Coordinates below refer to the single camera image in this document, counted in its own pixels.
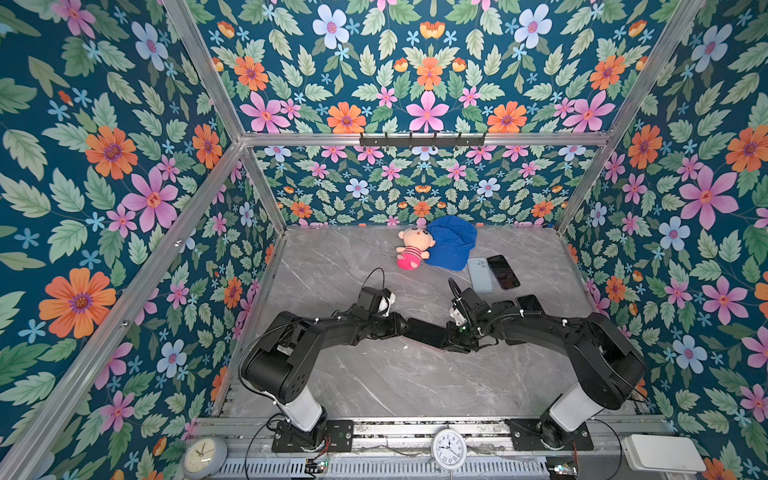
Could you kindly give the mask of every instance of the black smartphone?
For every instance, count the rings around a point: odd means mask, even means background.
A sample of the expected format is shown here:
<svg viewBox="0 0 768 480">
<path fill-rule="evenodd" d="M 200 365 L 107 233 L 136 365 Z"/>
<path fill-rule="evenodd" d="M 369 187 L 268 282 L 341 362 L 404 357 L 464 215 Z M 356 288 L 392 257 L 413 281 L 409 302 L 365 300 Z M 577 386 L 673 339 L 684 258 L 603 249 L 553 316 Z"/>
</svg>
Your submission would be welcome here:
<svg viewBox="0 0 768 480">
<path fill-rule="evenodd" d="M 541 304 L 538 302 L 538 298 L 536 298 L 536 295 L 519 296 L 517 300 L 520 308 L 522 308 L 526 312 L 544 313 L 544 309 L 541 308 Z"/>
<path fill-rule="evenodd" d="M 509 290 L 520 286 L 520 280 L 518 280 L 515 272 L 512 271 L 512 267 L 509 266 L 507 259 L 504 255 L 494 255 L 488 257 L 488 266 L 491 267 L 491 271 L 496 276 L 498 284 L 502 286 L 502 290 Z"/>
<path fill-rule="evenodd" d="M 403 336 L 441 351 L 448 342 L 448 331 L 445 328 L 415 318 L 408 319 L 408 331 Z"/>
</svg>

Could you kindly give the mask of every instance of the blue baseball cap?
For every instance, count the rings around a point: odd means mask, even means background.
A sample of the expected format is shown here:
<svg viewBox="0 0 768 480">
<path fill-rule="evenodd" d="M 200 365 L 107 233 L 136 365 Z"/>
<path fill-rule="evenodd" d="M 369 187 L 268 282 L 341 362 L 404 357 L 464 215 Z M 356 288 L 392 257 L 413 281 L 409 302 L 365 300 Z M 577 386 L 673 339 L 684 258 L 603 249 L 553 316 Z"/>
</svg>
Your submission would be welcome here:
<svg viewBox="0 0 768 480">
<path fill-rule="evenodd" d="M 435 246 L 429 249 L 427 265 L 459 271 L 467 266 L 469 252 L 475 248 L 478 231 L 467 220 L 455 215 L 446 215 L 427 225 L 427 231 L 435 239 Z"/>
</svg>

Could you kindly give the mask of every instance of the plush doll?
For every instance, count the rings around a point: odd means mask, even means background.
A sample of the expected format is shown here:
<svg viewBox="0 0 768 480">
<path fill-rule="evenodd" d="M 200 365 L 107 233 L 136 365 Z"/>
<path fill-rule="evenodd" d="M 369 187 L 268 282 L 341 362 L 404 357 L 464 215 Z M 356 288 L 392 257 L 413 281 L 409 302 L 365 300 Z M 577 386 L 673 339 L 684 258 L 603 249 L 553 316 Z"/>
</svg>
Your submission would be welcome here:
<svg viewBox="0 0 768 480">
<path fill-rule="evenodd" d="M 412 227 L 398 234 L 404 247 L 397 247 L 397 265 L 404 270 L 416 270 L 422 259 L 429 258 L 428 248 L 435 246 L 435 239 L 424 228 Z"/>
</svg>

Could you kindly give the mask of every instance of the metal base plate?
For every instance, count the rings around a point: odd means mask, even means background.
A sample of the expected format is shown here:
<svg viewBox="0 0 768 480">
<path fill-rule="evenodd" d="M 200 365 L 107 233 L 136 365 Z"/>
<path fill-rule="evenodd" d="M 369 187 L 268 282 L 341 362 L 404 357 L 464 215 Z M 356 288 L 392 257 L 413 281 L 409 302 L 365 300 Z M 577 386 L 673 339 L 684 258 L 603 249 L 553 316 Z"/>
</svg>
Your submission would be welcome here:
<svg viewBox="0 0 768 480">
<path fill-rule="evenodd" d="M 328 453 L 330 452 L 351 452 L 352 440 L 355 437 L 355 422 L 352 420 L 329 420 L 327 423 L 326 436 L 330 437 L 328 444 Z M 324 450 L 322 445 L 316 450 L 320 453 Z M 288 422 L 282 421 L 277 424 L 275 439 L 272 442 L 272 452 L 274 453 L 315 453 L 305 452 L 293 441 L 293 430 Z"/>
<path fill-rule="evenodd" d="M 589 435 L 586 422 L 579 425 L 579 427 L 574 432 L 572 439 L 573 442 L 568 442 L 563 446 L 563 448 L 557 450 L 550 449 L 541 441 L 538 436 L 531 435 L 525 431 L 530 430 L 531 432 L 537 432 L 539 428 L 538 419 L 515 419 L 515 423 L 518 424 L 521 428 L 518 428 L 514 424 L 510 424 L 509 429 L 511 430 L 512 444 L 515 446 L 515 450 L 517 451 L 535 452 L 549 449 L 557 452 L 572 452 L 574 450 L 574 444 L 575 448 L 579 452 L 588 452 L 594 450 L 594 444 L 592 443 L 592 437 Z"/>
</svg>

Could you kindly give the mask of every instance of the white clock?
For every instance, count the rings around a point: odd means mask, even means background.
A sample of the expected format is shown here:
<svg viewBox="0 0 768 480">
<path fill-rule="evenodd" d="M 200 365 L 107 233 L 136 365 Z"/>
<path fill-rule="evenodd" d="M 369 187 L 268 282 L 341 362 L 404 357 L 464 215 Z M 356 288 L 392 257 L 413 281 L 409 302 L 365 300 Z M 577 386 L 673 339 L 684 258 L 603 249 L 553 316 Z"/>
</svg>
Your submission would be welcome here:
<svg viewBox="0 0 768 480">
<path fill-rule="evenodd" d="M 205 437 L 187 447 L 181 469 L 190 480 L 201 480 L 217 473 L 225 460 L 226 442 L 221 437 Z"/>
<path fill-rule="evenodd" d="M 445 429 L 437 432 L 432 440 L 432 456 L 440 468 L 458 470 L 467 459 L 467 445 L 464 438 L 455 430 Z"/>
</svg>

